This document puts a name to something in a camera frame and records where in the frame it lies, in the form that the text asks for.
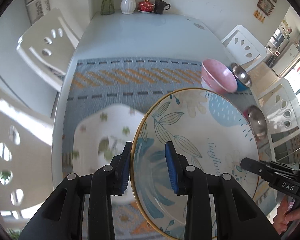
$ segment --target metal bowl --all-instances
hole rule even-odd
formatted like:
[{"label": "metal bowl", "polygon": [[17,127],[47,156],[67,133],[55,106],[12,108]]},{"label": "metal bowl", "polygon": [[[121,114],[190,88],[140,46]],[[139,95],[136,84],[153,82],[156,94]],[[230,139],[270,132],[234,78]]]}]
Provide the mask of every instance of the metal bowl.
[{"label": "metal bowl", "polygon": [[243,115],[248,119],[256,137],[264,139],[268,133],[268,125],[263,112],[256,106],[249,106]]},{"label": "metal bowl", "polygon": [[234,74],[234,76],[236,77],[236,79],[245,86],[245,89],[251,87],[252,85],[252,81],[250,76],[248,75],[248,73],[237,63],[232,63],[230,65],[230,70],[232,71],[232,73]]}]

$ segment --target dining table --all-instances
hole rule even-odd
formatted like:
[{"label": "dining table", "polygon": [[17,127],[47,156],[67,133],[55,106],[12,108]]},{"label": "dining table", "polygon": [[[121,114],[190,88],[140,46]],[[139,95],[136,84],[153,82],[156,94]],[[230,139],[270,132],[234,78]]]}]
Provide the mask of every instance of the dining table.
[{"label": "dining table", "polygon": [[[84,118],[112,104],[146,113],[169,92],[202,87],[201,62],[208,58],[226,66],[235,62],[200,20],[166,12],[97,13],[75,49],[58,99],[52,142],[54,187],[73,172],[65,156],[73,152],[74,132]],[[224,96],[241,112],[260,106],[250,89]],[[258,141],[260,160],[273,159],[270,143],[269,137]],[[269,208],[267,183],[260,179],[258,189],[254,200]],[[87,214],[85,203],[83,228]],[[113,204],[113,218],[116,239],[165,239],[146,222],[135,202]]]}]

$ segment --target red lid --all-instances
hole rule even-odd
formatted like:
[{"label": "red lid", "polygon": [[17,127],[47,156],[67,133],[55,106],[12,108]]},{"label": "red lid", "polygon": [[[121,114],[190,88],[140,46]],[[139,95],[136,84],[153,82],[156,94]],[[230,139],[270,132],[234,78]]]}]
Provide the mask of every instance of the red lid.
[{"label": "red lid", "polygon": [[146,6],[154,6],[154,3],[151,3],[149,0],[144,0],[138,3],[139,5],[146,5]]}]

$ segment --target chair backrest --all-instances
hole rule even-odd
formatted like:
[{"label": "chair backrest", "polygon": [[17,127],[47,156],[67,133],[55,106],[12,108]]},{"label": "chair backrest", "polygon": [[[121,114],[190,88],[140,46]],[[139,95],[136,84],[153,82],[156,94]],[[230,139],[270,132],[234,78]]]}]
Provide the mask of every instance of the chair backrest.
[{"label": "chair backrest", "polygon": [[67,36],[69,32],[71,29],[61,11],[54,8],[36,21],[18,41],[17,52],[57,90],[60,90],[62,81],[54,73],[65,75],[74,53],[74,46]]},{"label": "chair backrest", "polygon": [[300,128],[300,106],[292,87],[286,79],[280,80],[278,85],[281,87],[262,107],[269,120],[271,134]]},{"label": "chair backrest", "polygon": [[259,57],[246,71],[250,71],[267,56],[266,48],[242,25],[237,25],[221,42],[225,44],[229,38],[226,48],[239,65]]},{"label": "chair backrest", "polygon": [[[31,120],[36,130],[28,127]],[[5,228],[25,226],[24,210],[44,202],[53,191],[51,142],[38,138],[40,127],[52,133],[53,120],[0,90],[0,223]],[[2,174],[10,179],[1,179]],[[1,215],[1,211],[13,211],[18,219]]]}]

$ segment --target white tabletop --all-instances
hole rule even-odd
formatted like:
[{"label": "white tabletop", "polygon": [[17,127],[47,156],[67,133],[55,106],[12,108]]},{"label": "white tabletop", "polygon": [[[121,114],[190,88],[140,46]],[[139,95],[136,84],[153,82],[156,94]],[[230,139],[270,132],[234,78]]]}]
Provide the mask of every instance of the white tabletop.
[{"label": "white tabletop", "polygon": [[74,52],[57,104],[52,141],[54,187],[63,179],[63,122],[77,61],[108,57],[165,57],[193,61],[214,58],[225,65],[234,62],[217,37],[197,19],[169,13],[96,14]]}]

